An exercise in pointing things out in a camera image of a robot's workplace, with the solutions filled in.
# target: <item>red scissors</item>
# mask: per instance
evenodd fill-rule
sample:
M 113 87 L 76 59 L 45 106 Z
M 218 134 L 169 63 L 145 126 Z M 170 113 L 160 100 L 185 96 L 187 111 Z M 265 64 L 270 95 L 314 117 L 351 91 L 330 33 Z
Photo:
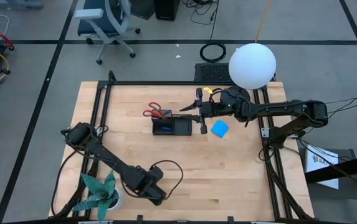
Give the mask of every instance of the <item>red scissors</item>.
M 158 103 L 150 102 L 149 107 L 152 108 L 152 110 L 144 110 L 142 112 L 143 116 L 165 119 L 161 106 Z

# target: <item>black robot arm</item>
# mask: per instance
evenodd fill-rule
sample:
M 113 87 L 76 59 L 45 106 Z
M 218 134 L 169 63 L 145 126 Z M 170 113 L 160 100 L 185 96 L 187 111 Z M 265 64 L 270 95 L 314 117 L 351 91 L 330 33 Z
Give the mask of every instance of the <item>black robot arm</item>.
M 166 198 L 166 192 L 157 186 L 157 182 L 163 177 L 163 171 L 157 166 L 146 171 L 140 166 L 127 165 L 105 148 L 94 133 L 95 128 L 87 123 L 78 123 L 74 128 L 62 131 L 67 145 L 76 151 L 84 150 L 93 154 L 120 174 L 121 181 L 137 196 L 160 205 Z
M 282 127 L 263 129 L 263 137 L 269 139 L 269 145 L 274 148 L 283 148 L 283 142 L 287 137 L 297 134 L 299 137 L 305 134 L 308 127 L 320 128 L 328 124 L 328 112 L 323 102 L 315 100 L 292 100 L 282 103 L 254 104 L 250 102 L 248 92 L 238 86 L 224 90 L 216 90 L 210 95 L 209 101 L 202 101 L 202 90 L 196 90 L 197 100 L 180 111 L 199 108 L 199 115 L 191 119 L 201 124 L 202 134 L 207 133 L 204 124 L 205 118 L 234 115 L 239 122 L 252 121 L 264 116 L 294 116 L 296 119 Z M 220 102 L 214 102 L 213 96 L 220 93 Z

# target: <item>wooden table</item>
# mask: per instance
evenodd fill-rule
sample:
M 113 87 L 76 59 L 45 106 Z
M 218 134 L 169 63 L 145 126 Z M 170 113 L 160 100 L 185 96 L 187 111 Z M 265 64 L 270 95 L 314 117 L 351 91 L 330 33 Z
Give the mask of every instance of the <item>wooden table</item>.
M 269 83 L 270 102 L 285 101 L 285 92 L 280 82 Z M 90 122 L 97 82 L 83 82 L 80 87 L 72 126 L 78 122 Z M 264 162 L 258 158 L 262 148 L 259 124 L 251 121 L 247 128 L 233 116 L 207 119 L 209 133 L 200 134 L 200 126 L 193 123 L 192 136 L 153 136 L 152 122 L 142 116 L 148 102 L 156 101 L 162 108 L 174 113 L 195 100 L 195 89 L 204 86 L 112 86 L 106 125 L 109 130 L 103 145 L 127 164 L 140 165 L 148 169 L 154 162 L 172 159 L 184 169 L 184 180 L 162 205 L 156 207 L 146 199 L 125 195 L 122 207 L 108 212 L 106 220 L 207 220 L 225 221 L 233 216 L 235 221 L 273 221 L 270 192 Z M 249 91 L 254 102 L 253 92 Z M 98 120 L 102 109 L 99 109 Z M 217 120 L 229 125 L 221 139 L 210 132 Z M 274 117 L 276 126 L 290 121 L 289 116 Z M 288 139 L 285 146 L 298 150 L 295 140 Z M 305 182 L 302 163 L 298 154 L 282 149 L 282 164 L 287 188 L 309 215 L 313 216 L 312 205 Z M 72 153 L 65 148 L 63 160 Z M 60 211 L 77 188 L 82 156 L 74 155 L 66 163 L 59 181 L 55 198 L 55 210 Z M 160 164 L 164 177 L 158 185 L 169 192 L 181 177 L 173 164 Z M 104 181 L 111 168 L 100 162 L 97 178 Z M 284 217 L 284 206 L 279 189 L 280 216 Z M 97 209 L 91 212 L 97 219 Z

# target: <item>green plant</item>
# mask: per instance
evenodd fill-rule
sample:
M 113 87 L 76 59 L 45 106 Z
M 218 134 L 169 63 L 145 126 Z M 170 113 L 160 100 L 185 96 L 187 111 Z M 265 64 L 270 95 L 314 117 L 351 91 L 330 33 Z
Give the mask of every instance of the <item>green plant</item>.
M 104 184 L 89 175 L 81 174 L 81 177 L 92 195 L 85 201 L 76 205 L 73 211 L 87 210 L 98 207 L 98 219 L 99 222 L 102 222 L 109 206 L 114 201 L 119 199 L 117 191 L 115 190 L 116 179 L 113 175 L 113 171 L 108 174 Z

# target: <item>white balloon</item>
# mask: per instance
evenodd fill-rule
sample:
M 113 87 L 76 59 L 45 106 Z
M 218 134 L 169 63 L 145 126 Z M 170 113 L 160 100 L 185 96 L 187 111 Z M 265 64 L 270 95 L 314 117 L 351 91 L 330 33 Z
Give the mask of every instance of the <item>white balloon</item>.
M 238 48 L 229 60 L 229 75 L 244 89 L 263 87 L 274 76 L 277 61 L 272 51 L 262 44 L 246 44 Z

